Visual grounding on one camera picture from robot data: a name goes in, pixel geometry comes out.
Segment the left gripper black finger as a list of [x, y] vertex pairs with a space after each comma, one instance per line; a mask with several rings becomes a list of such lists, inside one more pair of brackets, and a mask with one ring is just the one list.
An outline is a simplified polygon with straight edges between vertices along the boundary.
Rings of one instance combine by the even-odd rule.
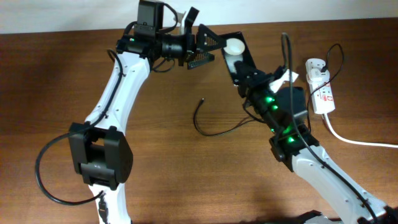
[[199, 52], [211, 52], [226, 47], [226, 40], [204, 24], [200, 24], [196, 34], [196, 47]]
[[204, 64], [210, 63], [215, 60], [215, 56], [211, 53], [204, 52], [196, 54], [196, 56], [188, 62], [187, 69], [192, 70]]

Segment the black smartphone with white circles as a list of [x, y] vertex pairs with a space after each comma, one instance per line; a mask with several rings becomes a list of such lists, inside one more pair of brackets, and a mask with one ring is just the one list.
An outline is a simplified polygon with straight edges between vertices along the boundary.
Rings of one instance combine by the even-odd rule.
[[242, 72], [237, 71], [234, 64], [236, 62], [242, 62], [251, 68], [256, 68], [256, 65], [242, 32], [222, 34], [220, 37], [226, 41], [226, 47], [221, 49], [221, 53], [226, 63], [229, 75], [233, 84], [238, 86], [240, 81], [244, 80], [244, 75]]

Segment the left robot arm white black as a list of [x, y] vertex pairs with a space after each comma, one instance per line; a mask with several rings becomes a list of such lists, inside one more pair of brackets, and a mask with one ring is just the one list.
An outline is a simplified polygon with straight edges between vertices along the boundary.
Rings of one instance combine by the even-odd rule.
[[193, 23], [199, 13], [191, 8], [178, 35], [174, 26], [163, 27], [162, 1], [140, 1], [137, 20], [128, 24], [116, 43], [111, 77], [95, 109], [82, 124], [70, 126], [68, 138], [73, 167], [95, 196], [100, 223], [132, 223], [127, 212], [125, 183], [131, 173], [133, 153], [126, 139], [129, 114], [136, 96], [154, 62], [177, 61], [193, 69], [213, 61], [211, 51], [222, 49], [226, 40], [201, 24]]

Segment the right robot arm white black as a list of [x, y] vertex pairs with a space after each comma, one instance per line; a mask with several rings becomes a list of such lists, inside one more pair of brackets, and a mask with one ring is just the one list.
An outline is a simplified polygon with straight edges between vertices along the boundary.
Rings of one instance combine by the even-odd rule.
[[308, 182], [343, 223], [397, 223], [397, 209], [368, 193], [338, 167], [303, 123], [305, 93], [294, 86], [294, 72], [279, 67], [266, 74], [242, 61], [233, 66], [239, 94], [274, 134], [269, 142], [279, 162]]

